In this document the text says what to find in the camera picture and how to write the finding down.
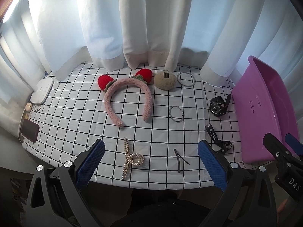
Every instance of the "grid tablecloth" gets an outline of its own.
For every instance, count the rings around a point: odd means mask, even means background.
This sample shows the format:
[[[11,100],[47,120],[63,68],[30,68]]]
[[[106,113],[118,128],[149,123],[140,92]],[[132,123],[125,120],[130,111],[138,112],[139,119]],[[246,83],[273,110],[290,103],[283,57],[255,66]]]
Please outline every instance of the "grid tablecloth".
[[[163,67],[152,68],[148,64],[141,64],[139,68],[150,68],[153,75],[164,70]],[[128,78],[137,71],[125,64],[123,69],[108,72],[95,67],[92,62],[84,62],[64,81],[48,75],[54,79],[52,90],[41,109],[34,107],[30,116],[30,120],[40,126],[37,142],[24,139],[23,147],[58,167],[67,160],[74,160],[100,138],[105,143],[105,154],[92,181],[141,189],[199,188],[213,185],[197,153],[197,144],[202,139],[206,139],[215,150],[219,149],[205,132],[205,125],[210,122],[219,139],[233,143],[225,155],[228,161],[238,162],[246,168],[258,166],[243,163],[233,100],[223,117],[216,118],[208,110],[208,103],[213,97],[220,95],[226,99],[231,94],[233,83],[227,81],[221,88],[213,87],[200,78],[200,69],[197,67],[178,65],[174,72],[175,75],[178,72],[191,73],[196,79],[193,87],[177,83],[174,89],[163,91],[156,88],[153,81],[148,85],[153,106],[147,123],[141,116],[145,103],[141,89],[130,85],[119,89],[113,95],[111,105],[125,127],[120,129],[113,125],[105,111],[104,93],[100,91],[97,79],[103,74],[113,79]],[[181,74],[181,78],[187,85],[192,83],[191,76],[187,74]],[[169,118],[171,106],[183,108],[182,122],[177,123]],[[172,114],[181,116],[178,109],[173,109]],[[131,153],[140,153],[145,160],[141,166],[131,167],[125,180],[122,180],[124,137],[129,140]],[[178,173],[174,148],[190,164],[180,159],[181,173]]]

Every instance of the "hand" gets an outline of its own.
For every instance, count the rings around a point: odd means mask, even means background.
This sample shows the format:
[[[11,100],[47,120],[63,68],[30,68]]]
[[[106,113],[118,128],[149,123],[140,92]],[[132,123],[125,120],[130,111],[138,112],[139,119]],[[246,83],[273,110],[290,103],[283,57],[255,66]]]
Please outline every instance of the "hand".
[[[282,203],[279,205],[278,209],[277,209],[277,223],[279,222],[279,218],[281,213],[283,212],[285,206],[287,203],[287,199],[285,199],[284,201],[282,201]]]

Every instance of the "blue gripper pad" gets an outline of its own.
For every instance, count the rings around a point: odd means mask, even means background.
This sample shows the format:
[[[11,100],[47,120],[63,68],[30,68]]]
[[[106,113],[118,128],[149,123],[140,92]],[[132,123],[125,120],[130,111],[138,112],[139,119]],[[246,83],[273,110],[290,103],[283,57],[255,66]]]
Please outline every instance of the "blue gripper pad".
[[[214,181],[215,186],[221,188],[224,192],[227,187],[226,171],[203,141],[200,141],[198,144],[198,155]]]
[[[95,147],[86,156],[85,160],[79,166],[76,172],[76,182],[75,186],[78,190],[88,185],[94,171],[99,165],[105,152],[105,145],[102,140],[100,140]]]
[[[290,133],[285,135],[285,142],[292,148],[297,155],[303,155],[303,145]]]

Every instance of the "wristwatch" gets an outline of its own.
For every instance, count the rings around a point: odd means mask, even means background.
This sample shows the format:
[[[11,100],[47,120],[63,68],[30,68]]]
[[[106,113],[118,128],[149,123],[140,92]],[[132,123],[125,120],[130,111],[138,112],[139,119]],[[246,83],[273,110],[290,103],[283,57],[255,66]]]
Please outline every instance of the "wristwatch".
[[[221,96],[216,96],[211,99],[209,104],[209,109],[213,115],[216,117],[220,117],[226,114],[227,106],[230,102],[231,95],[228,95],[226,98],[226,102],[223,100]]]

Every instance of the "red knitted strawberry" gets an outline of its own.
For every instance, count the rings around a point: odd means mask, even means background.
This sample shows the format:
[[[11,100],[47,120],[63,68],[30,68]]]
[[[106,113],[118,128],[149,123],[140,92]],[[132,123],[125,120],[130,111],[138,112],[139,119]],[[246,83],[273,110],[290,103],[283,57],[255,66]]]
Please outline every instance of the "red knitted strawberry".
[[[152,80],[152,71],[150,69],[141,69],[135,74],[134,78],[142,80],[140,79],[140,75],[143,78],[143,80],[146,81],[147,84],[150,83],[150,81]]]
[[[150,69],[141,69],[135,76],[132,76],[132,78],[136,78],[143,81],[145,84],[148,84],[152,80],[152,71]],[[108,75],[102,75],[98,78],[98,85],[100,89],[106,93],[108,88],[116,81],[116,79],[113,79]]]
[[[101,75],[98,78],[98,85],[101,90],[104,92],[107,91],[107,89],[114,83],[116,82],[116,79],[114,80],[111,76],[109,75]]]

